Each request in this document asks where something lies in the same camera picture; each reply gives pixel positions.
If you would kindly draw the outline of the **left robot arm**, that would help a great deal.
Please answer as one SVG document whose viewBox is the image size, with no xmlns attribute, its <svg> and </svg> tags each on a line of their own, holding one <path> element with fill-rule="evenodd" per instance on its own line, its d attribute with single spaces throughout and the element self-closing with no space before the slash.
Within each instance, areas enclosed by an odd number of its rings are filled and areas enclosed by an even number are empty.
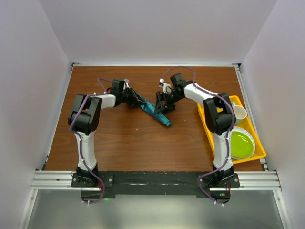
<svg viewBox="0 0 305 229">
<path fill-rule="evenodd" d="M 77 94 L 68 116 L 69 130 L 75 135 L 78 148 L 76 180 L 88 187 L 102 183 L 99 178 L 98 163 L 94 150 L 94 135 L 99 125 L 102 109 L 114 108 L 125 103 L 129 107 L 146 104 L 128 80 L 112 80 L 111 87 L 103 88 L 103 93 Z"/>
</svg>

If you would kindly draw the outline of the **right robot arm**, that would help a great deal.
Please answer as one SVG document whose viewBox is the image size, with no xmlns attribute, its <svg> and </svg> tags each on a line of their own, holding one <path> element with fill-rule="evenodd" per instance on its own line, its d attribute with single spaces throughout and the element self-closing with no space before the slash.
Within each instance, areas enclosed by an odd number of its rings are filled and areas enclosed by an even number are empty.
<svg viewBox="0 0 305 229">
<path fill-rule="evenodd" d="M 186 81 L 180 73 L 170 79 L 172 84 L 165 83 L 163 78 L 159 80 L 163 90 L 156 93 L 154 114 L 174 111 L 175 103 L 184 98 L 203 106 L 204 121 L 214 140 L 213 170 L 204 176 L 211 179 L 211 184 L 224 187 L 234 175 L 231 135 L 235 114 L 229 96 L 208 91 L 195 81 Z"/>
</svg>

